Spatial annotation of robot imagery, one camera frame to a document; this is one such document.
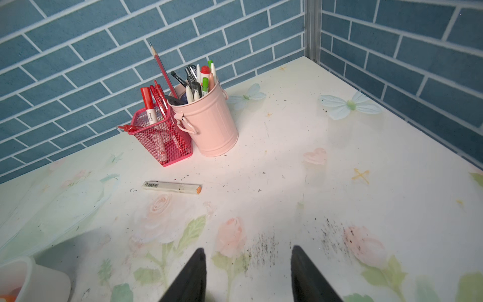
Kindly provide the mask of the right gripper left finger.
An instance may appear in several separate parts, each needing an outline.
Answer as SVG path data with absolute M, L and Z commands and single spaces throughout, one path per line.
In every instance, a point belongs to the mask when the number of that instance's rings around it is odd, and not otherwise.
M 198 248 L 159 302 L 205 302 L 206 282 L 206 255 Z

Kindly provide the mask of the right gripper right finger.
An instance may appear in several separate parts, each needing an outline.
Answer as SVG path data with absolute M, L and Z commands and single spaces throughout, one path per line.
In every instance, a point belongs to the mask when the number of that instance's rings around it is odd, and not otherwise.
M 299 245 L 291 255 L 291 286 L 295 302 L 343 301 Z

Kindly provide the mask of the white plastic storage box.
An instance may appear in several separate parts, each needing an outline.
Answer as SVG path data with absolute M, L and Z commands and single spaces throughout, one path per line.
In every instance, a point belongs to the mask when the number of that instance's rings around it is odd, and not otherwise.
M 1 301 L 67 302 L 71 283 L 67 274 L 19 257 L 1 265 Z

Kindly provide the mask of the white marker pen on table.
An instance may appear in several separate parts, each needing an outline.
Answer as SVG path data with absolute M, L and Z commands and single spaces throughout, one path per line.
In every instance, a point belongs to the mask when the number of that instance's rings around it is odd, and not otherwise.
M 190 195 L 199 195 L 202 186 L 197 184 L 181 184 L 174 182 L 145 181 L 142 185 L 145 190 L 162 191 L 170 193 L 183 193 Z

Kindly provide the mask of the pink mesh pen holder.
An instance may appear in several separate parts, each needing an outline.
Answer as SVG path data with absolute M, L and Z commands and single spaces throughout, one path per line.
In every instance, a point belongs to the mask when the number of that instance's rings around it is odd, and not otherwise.
M 133 135 L 162 166 L 180 162 L 193 154 L 192 139 L 181 131 L 170 109 L 165 115 L 155 107 L 158 122 L 150 123 L 147 109 L 138 110 L 132 122 L 119 129 Z

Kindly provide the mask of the pink bucket pen holder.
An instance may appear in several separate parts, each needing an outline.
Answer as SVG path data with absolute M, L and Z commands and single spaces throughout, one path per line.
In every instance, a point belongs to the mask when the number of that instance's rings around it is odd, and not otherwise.
M 169 102 L 177 126 L 189 134 L 202 155 L 217 157 L 232 149 L 238 130 L 227 105 L 228 95 L 218 83 L 201 99 L 176 106 Z

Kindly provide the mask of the red marker in mesh holder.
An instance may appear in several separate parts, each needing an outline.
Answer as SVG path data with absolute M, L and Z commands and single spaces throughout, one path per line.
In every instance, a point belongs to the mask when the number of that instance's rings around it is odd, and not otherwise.
M 143 97 L 143 102 L 146 109 L 149 125 L 154 125 L 158 122 L 157 113 L 153 104 L 151 90 L 148 87 L 140 89 Z M 152 139 L 157 149 L 157 158 L 159 161 L 164 162 L 167 160 L 166 149 L 164 147 L 164 141 L 160 133 L 158 133 L 156 127 L 151 128 Z

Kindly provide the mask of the red pencil in bucket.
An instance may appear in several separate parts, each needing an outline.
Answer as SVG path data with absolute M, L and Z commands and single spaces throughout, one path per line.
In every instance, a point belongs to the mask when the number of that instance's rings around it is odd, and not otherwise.
M 166 83 L 168 84 L 168 87 L 169 87 L 169 89 L 171 91 L 171 94 L 173 95 L 173 97 L 178 98 L 178 95 L 176 93 L 176 90 L 174 89 L 174 87 L 173 87 L 173 85 L 171 83 L 171 80 L 169 79 L 169 77 L 167 75 L 166 69 L 165 69 L 165 67 L 164 67 L 164 65 L 163 65 L 160 57 L 158 56 L 157 51 L 155 50 L 155 48 L 153 47 L 153 45 L 151 44 L 151 42 L 148 42 L 148 44 L 149 44 L 149 46 L 151 48 L 153 57 L 156 60 L 158 66 L 160 68 L 160 70 L 162 71 L 162 74 L 163 74 L 163 76 L 164 76 L 164 78 L 166 80 Z

